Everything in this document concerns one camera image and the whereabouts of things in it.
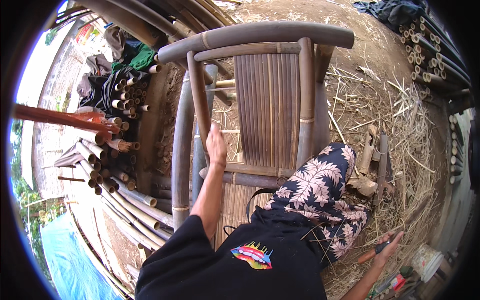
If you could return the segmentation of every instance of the dirt ground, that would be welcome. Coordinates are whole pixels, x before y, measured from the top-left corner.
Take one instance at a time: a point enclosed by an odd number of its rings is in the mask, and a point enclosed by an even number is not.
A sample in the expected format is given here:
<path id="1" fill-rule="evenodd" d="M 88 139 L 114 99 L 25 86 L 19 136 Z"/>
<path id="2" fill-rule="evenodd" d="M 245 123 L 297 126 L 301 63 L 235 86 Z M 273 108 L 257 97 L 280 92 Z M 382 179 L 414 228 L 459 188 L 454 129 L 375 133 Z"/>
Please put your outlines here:
<path id="1" fill-rule="evenodd" d="M 364 127 L 357 130 L 351 128 L 379 119 L 376 125 L 382 126 L 381 116 L 389 114 L 395 109 L 392 103 L 397 100 L 399 90 L 389 84 L 390 81 L 398 86 L 409 86 L 412 82 L 410 73 L 412 66 L 407 61 L 407 54 L 400 42 L 398 35 L 390 31 L 385 25 L 378 22 L 370 15 L 358 13 L 349 1 L 336 0 L 335 3 L 324 0 L 253 0 L 245 1 L 236 6 L 233 10 L 226 9 L 232 17 L 240 22 L 258 22 L 268 20 L 293 20 L 328 23 L 350 28 L 355 33 L 355 43 L 352 49 L 336 48 L 331 60 L 329 72 L 338 72 L 339 76 L 328 75 L 325 79 L 327 99 L 330 102 L 330 110 L 341 129 L 346 142 L 356 151 L 358 157 L 361 156 L 363 148 Z M 232 60 L 225 60 L 222 64 L 233 72 Z M 369 68 L 373 71 L 372 77 L 358 71 L 357 67 Z M 173 133 L 175 126 L 176 108 L 180 96 L 181 82 L 183 73 L 173 72 L 169 77 L 174 84 L 167 92 L 168 103 L 163 112 L 165 118 L 163 133 L 158 136 L 157 152 L 158 159 L 155 166 L 162 176 L 170 177 Z M 355 105 L 345 107 L 338 101 L 356 101 Z M 446 116 L 443 106 L 430 104 L 430 119 L 434 124 L 442 124 Z M 238 110 L 236 103 L 231 107 L 225 107 L 221 102 L 215 101 L 213 121 L 216 121 L 221 129 L 237 130 L 239 129 Z M 392 157 L 396 155 L 396 147 L 400 142 L 399 137 L 395 136 L 395 129 L 386 127 L 385 131 L 389 134 L 389 149 Z M 341 141 L 335 127 L 331 124 L 330 137 L 332 141 Z M 432 133 L 434 164 L 439 169 L 446 169 L 445 149 L 444 149 L 444 128 L 435 125 Z M 241 161 L 241 144 L 237 133 L 225 134 L 228 144 L 228 160 Z M 445 185 L 445 174 L 441 175 L 443 180 L 436 183 L 437 192 L 442 194 Z M 437 206 L 433 214 L 440 211 L 441 205 Z M 118 230 L 108 226 L 111 235 L 112 246 L 118 251 L 118 259 L 123 267 L 127 263 L 139 264 L 141 261 L 138 256 L 138 249 L 130 241 L 125 239 Z M 363 242 L 363 236 L 360 236 L 356 245 Z M 338 263 L 336 271 L 328 268 L 322 274 L 325 287 L 336 280 L 335 274 L 346 272 L 347 266 Z"/>

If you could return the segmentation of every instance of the leaf pattern fabric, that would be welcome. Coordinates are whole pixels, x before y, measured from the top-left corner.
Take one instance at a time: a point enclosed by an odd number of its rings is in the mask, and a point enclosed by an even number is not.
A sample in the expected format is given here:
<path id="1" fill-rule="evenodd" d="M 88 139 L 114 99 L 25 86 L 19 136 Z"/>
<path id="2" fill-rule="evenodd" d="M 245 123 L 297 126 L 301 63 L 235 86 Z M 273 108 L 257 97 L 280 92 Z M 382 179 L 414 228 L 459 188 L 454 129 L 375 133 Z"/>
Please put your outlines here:
<path id="1" fill-rule="evenodd" d="M 368 210 L 364 205 L 340 200 L 355 161 L 350 146 L 329 144 L 301 166 L 264 207 L 298 213 L 316 224 L 315 234 L 327 256 L 322 259 L 325 266 L 345 254 L 367 224 Z"/>

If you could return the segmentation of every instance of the tree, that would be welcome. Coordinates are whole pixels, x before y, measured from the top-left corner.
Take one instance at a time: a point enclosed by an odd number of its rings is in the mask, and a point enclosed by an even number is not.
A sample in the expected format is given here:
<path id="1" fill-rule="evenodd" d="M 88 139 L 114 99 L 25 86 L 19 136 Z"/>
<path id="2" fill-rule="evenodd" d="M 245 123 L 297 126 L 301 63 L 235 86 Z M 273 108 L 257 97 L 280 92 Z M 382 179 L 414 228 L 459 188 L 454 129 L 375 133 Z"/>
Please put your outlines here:
<path id="1" fill-rule="evenodd" d="M 50 271 L 48 270 L 47 261 L 43 252 L 40 228 L 57 218 L 61 214 L 61 209 L 57 199 L 40 202 L 26 207 L 27 204 L 40 200 L 40 194 L 36 190 L 36 186 L 34 186 L 34 190 L 32 190 L 22 177 L 21 146 L 23 125 L 23 120 L 13 120 L 12 135 L 16 136 L 16 139 L 11 143 L 12 159 L 10 161 L 12 169 L 13 195 L 18 202 L 18 209 L 25 232 L 29 236 L 29 240 L 31 240 L 33 254 L 40 265 L 40 269 L 45 274 L 45 277 L 53 285 Z"/>
<path id="2" fill-rule="evenodd" d="M 45 45 L 50 46 L 50 44 L 53 42 L 53 40 L 57 36 L 58 30 L 59 29 L 57 27 L 50 29 L 50 32 L 47 33 L 47 35 L 45 36 Z"/>

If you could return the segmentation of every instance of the wrist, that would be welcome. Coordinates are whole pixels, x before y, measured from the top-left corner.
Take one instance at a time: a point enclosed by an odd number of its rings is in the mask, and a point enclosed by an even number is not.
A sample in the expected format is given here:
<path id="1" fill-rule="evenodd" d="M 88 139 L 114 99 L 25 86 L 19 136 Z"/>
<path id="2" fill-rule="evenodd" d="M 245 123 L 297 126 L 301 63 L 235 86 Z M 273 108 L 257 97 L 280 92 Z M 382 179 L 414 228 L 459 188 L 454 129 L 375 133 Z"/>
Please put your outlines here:
<path id="1" fill-rule="evenodd" d="M 386 259 L 382 257 L 375 257 L 373 260 L 372 268 L 377 268 L 382 270 L 386 264 Z"/>
<path id="2" fill-rule="evenodd" d="M 224 172 L 226 166 L 226 162 L 221 163 L 219 161 L 210 161 L 210 167 L 208 170 L 211 172 Z"/>

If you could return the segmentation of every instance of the blue tarp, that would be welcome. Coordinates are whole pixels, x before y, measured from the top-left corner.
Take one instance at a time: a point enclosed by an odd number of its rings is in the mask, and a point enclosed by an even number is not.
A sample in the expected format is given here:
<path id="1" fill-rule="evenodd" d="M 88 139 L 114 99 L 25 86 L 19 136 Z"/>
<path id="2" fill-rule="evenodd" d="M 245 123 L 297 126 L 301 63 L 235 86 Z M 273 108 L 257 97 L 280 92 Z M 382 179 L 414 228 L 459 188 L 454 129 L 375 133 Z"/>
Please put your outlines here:
<path id="1" fill-rule="evenodd" d="M 121 300 L 88 258 L 73 222 L 66 213 L 40 231 L 47 265 L 60 298 Z"/>

